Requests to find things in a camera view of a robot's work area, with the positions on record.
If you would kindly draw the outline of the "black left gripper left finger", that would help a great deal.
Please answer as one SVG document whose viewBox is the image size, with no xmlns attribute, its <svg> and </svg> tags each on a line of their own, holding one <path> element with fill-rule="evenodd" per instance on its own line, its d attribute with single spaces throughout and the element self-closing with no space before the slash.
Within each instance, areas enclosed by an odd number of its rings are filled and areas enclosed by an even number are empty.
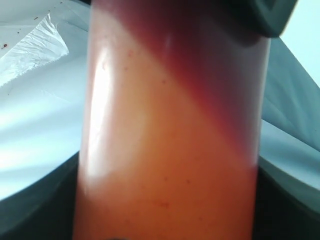
<svg viewBox="0 0 320 240">
<path fill-rule="evenodd" d="M 70 240 L 79 155 L 0 202 L 2 240 Z"/>
</svg>

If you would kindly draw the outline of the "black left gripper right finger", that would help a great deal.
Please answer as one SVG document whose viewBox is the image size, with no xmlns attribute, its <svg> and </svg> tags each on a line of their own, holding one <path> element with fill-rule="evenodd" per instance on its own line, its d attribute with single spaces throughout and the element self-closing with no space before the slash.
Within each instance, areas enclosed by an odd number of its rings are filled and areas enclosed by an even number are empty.
<svg viewBox="0 0 320 240">
<path fill-rule="evenodd" d="M 256 240 L 318 240 L 320 191 L 260 157 L 254 214 Z"/>
</svg>

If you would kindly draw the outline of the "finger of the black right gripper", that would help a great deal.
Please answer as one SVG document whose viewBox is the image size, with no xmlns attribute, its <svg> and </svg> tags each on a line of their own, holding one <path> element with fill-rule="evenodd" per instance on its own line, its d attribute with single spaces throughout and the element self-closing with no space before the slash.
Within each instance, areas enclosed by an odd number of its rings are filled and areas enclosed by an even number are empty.
<svg viewBox="0 0 320 240">
<path fill-rule="evenodd" d="M 251 28 L 266 38 L 278 38 L 284 31 L 297 0 L 249 0 Z"/>
</svg>

